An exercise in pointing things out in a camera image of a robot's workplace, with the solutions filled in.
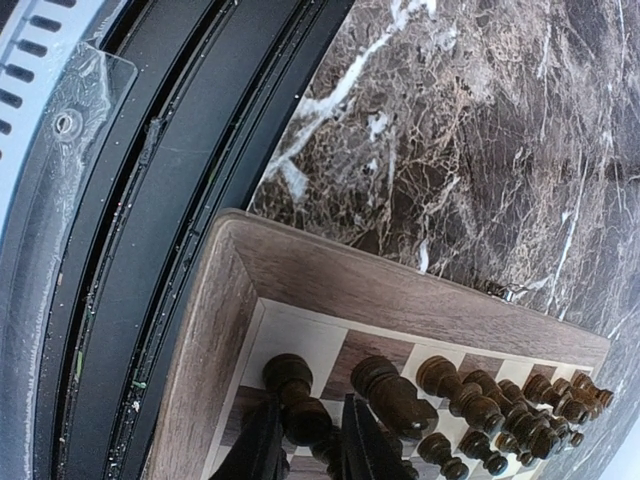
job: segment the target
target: marble surface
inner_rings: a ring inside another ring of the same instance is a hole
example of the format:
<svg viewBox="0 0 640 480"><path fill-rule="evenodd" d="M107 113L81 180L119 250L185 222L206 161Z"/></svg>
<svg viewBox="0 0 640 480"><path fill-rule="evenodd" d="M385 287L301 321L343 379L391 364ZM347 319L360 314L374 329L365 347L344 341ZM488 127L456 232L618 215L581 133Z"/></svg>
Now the marble surface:
<svg viewBox="0 0 640 480"><path fill-rule="evenodd" d="M544 478L599 478L640 398L640 6L356 0L251 210L606 336L617 399Z"/></svg>

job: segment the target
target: chess board frame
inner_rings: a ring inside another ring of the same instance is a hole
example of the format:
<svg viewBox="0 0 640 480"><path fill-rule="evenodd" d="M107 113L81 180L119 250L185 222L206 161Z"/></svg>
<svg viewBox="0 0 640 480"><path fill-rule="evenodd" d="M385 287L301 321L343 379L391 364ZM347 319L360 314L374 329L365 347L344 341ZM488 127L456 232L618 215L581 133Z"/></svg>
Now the chess board frame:
<svg viewBox="0 0 640 480"><path fill-rule="evenodd" d="M537 312L239 211L213 225L196 285L165 388L151 479L208 478L236 397L238 361L258 334L256 312L270 302L594 376L609 349L607 339Z"/></svg>

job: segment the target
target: ventilation slot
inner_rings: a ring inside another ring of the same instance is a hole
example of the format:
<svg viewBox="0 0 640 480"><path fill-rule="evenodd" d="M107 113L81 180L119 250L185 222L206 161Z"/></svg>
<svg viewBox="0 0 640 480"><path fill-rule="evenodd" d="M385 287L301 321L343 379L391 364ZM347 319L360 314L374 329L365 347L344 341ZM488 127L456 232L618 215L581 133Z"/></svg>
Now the ventilation slot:
<svg viewBox="0 0 640 480"><path fill-rule="evenodd" d="M3 135L9 135L11 133L11 124L0 120L0 133Z"/></svg>
<svg viewBox="0 0 640 480"><path fill-rule="evenodd" d="M22 106L22 99L14 95L11 92L7 92L6 90L2 90L0 88L0 102L6 103L10 107L20 108Z"/></svg>
<svg viewBox="0 0 640 480"><path fill-rule="evenodd" d="M76 6L76 0L45 0L47 3L54 3L61 7L73 8Z"/></svg>
<svg viewBox="0 0 640 480"><path fill-rule="evenodd" d="M29 23L34 27L42 28L43 30L47 30L49 32L57 32L62 28L62 24L60 22L56 22L55 20L51 20L49 18L41 17L40 15L34 15L29 20Z"/></svg>
<svg viewBox="0 0 640 480"><path fill-rule="evenodd" d="M30 53L36 57L44 57L47 54L47 47L38 43L30 42L29 40L20 40L18 42L18 48L23 52Z"/></svg>
<svg viewBox="0 0 640 480"><path fill-rule="evenodd" d="M26 83L33 82L33 79L35 78L35 75L31 70L27 70L26 68L13 64L7 65L4 71L10 77L17 78L18 80L22 80Z"/></svg>

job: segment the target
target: chess board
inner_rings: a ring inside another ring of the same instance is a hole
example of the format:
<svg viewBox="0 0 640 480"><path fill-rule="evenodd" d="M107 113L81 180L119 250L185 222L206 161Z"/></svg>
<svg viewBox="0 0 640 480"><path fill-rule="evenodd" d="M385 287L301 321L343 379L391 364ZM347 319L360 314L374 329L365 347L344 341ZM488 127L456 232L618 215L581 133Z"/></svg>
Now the chess board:
<svg viewBox="0 0 640 480"><path fill-rule="evenodd" d="M208 459L209 473L218 468L237 439L243 416L266 398L261 379L262 367L281 353L295 353L307 360L314 375L312 395L322 400L336 425L341 424L344 395L353 393L349 382L351 371L360 360L370 355L385 355L414 384L418 367L433 355L449 359L463 377L476 369L483 369L497 381L508 378L520 386L535 374L543 374L550 380L571 379L577 371L591 374L593 370L588 365L521 357L374 328L270 300L258 303L249 331L216 428ZM420 392L421 398L428 399L438 409L437 431L445 434L457 450L458 443L468 431L464 419L451 415L446 399ZM286 439L283 448L291 464L290 480L327 479L325 466L311 456L308 448L295 447ZM444 478L439 476L439 467L426 464L418 457L415 445L406 444L404 455L413 461L421 479ZM480 461L468 459L459 451L457 455L469 467L471 480L492 478ZM517 462L515 455L510 454L507 458L509 468L494 478L531 480L544 465L541 462L527 469Z"/></svg>
<svg viewBox="0 0 640 480"><path fill-rule="evenodd" d="M463 373L482 368L522 385L538 372L552 380L597 375L609 350L607 339L540 313L243 212L213 225L195 285L158 416L151 480L208 480L242 413L264 398L263 366L280 353L307 361L312 394L339 424L351 370L371 354L389 357L410 380L440 354ZM430 400L457 446L464 421ZM308 449L285 449L292 480L325 478ZM415 458L410 446L404 453ZM501 478L534 479L542 468L524 471L509 459ZM414 463L422 478L437 478L436 468ZM471 478L486 478L478 462L468 465Z"/></svg>

